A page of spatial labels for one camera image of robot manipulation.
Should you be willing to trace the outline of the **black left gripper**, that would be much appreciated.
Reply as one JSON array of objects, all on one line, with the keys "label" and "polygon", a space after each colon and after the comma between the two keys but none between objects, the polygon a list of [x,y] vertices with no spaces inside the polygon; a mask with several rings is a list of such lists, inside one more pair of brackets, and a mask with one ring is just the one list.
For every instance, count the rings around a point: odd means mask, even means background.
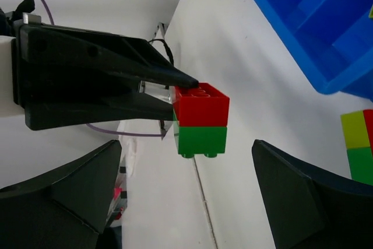
[{"label": "black left gripper", "polygon": [[173,120],[172,104],[135,90],[109,95],[39,90],[37,65],[184,88],[199,84],[145,39],[40,24],[41,17],[32,13],[1,13],[1,35],[12,38],[13,101],[24,108],[26,125],[34,131],[106,121]]}]

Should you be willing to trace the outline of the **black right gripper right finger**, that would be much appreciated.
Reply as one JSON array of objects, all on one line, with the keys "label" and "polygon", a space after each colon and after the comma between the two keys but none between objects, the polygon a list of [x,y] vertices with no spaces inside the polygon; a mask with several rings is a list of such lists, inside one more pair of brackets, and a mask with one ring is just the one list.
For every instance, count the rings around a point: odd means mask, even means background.
[{"label": "black right gripper right finger", "polygon": [[252,158],[276,248],[372,248],[372,186],[263,140]]}]

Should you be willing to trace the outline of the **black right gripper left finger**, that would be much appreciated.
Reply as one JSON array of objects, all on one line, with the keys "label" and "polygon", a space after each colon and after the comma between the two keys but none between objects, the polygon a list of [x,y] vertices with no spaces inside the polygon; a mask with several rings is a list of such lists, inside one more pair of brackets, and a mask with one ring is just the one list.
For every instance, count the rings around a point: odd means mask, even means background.
[{"label": "black right gripper left finger", "polygon": [[29,180],[1,188],[1,248],[95,248],[121,158],[111,140]]}]

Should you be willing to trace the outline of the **green rounded lego brick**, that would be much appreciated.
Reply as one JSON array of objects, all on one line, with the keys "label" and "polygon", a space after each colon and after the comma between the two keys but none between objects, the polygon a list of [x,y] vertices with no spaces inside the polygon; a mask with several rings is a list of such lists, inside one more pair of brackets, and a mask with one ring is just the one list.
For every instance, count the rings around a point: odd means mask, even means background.
[{"label": "green rounded lego brick", "polygon": [[195,155],[217,157],[226,151],[227,127],[182,127],[173,112],[177,152],[190,159]]}]

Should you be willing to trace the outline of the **red long lego brick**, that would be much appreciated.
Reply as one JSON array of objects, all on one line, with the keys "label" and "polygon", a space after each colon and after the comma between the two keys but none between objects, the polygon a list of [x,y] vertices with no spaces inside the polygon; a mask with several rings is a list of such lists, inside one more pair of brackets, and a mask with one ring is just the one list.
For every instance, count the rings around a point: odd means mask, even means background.
[{"label": "red long lego brick", "polygon": [[182,127],[226,127],[230,98],[208,83],[173,88],[173,107]]}]

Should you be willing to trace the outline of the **blue plastic sorting bin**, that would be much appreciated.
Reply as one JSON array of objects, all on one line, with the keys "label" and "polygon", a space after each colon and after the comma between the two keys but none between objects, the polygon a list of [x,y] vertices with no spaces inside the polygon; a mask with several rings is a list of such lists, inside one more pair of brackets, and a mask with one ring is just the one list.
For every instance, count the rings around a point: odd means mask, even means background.
[{"label": "blue plastic sorting bin", "polygon": [[312,87],[372,99],[372,0],[254,0]]}]

